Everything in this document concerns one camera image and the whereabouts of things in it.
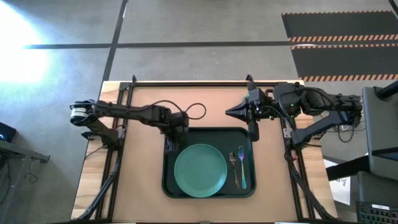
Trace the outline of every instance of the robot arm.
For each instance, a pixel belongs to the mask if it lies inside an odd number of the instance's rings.
[[[257,121],[260,119],[281,118],[292,128],[290,148],[301,147],[311,137],[336,125],[356,127],[361,119],[362,105],[359,96],[329,95],[319,88],[311,88],[299,83],[280,83],[273,90],[263,92],[251,81],[248,94],[243,102],[226,111],[227,115],[245,121],[252,141],[258,141]],[[301,111],[310,116],[330,111],[329,116],[304,129],[297,129],[292,118]]]
[[[159,128],[161,134],[176,142],[179,142],[183,133],[188,131],[189,117],[186,112],[171,113],[169,108],[155,104],[135,107],[86,100],[76,101],[70,107],[72,109],[70,122],[75,126],[86,126],[101,137],[103,144],[108,147],[120,144],[119,132],[106,127],[98,119],[104,116],[138,120],[142,124]]]

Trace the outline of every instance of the computer monitor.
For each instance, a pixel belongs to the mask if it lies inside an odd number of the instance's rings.
[[[364,117],[371,173],[398,180],[398,82],[389,87],[383,97],[379,88],[362,89]]]

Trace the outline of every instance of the white paper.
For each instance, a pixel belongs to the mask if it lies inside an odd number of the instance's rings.
[[[328,161],[326,159],[324,159],[323,162],[325,163],[326,168],[337,165],[337,163]],[[330,181],[329,184],[331,188],[331,193],[333,194],[333,199],[337,202],[349,205],[349,198],[350,198],[349,188],[351,185],[351,178],[350,177],[340,178],[334,181]]]

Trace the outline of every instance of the gray floor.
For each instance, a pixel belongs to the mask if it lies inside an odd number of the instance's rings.
[[[32,166],[35,184],[18,189],[13,223],[67,221],[87,142],[69,123],[68,105],[98,97],[108,49],[15,50],[21,44],[110,43],[121,0],[0,2],[0,121],[18,130],[16,143],[50,154]],[[130,0],[120,43],[287,40],[282,12],[391,10],[387,0]],[[118,49],[110,80],[296,79],[288,47]],[[390,81],[307,83],[330,93],[361,94]],[[365,132],[349,144],[334,133],[323,154],[342,160],[366,152]],[[347,212],[339,211],[342,217]]]

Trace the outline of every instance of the dark green tray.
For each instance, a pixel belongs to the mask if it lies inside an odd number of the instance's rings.
[[[252,142],[249,139],[248,132],[243,128],[189,128],[187,133],[187,141],[180,148],[185,149],[193,144],[209,144],[222,153],[228,167],[228,173],[224,186],[211,198],[236,198],[248,197],[252,195],[256,189],[256,173],[254,170],[254,158],[252,150]],[[246,178],[246,189],[242,189],[242,169],[241,161],[238,158],[238,146],[244,148],[244,175]],[[162,188],[165,194],[172,198],[192,198],[184,193],[177,185],[174,178],[174,164],[177,160],[179,152],[168,152],[164,154],[163,160],[163,178]],[[229,153],[235,152],[237,161],[236,175],[238,176],[240,188],[235,186],[234,171],[229,162]]]

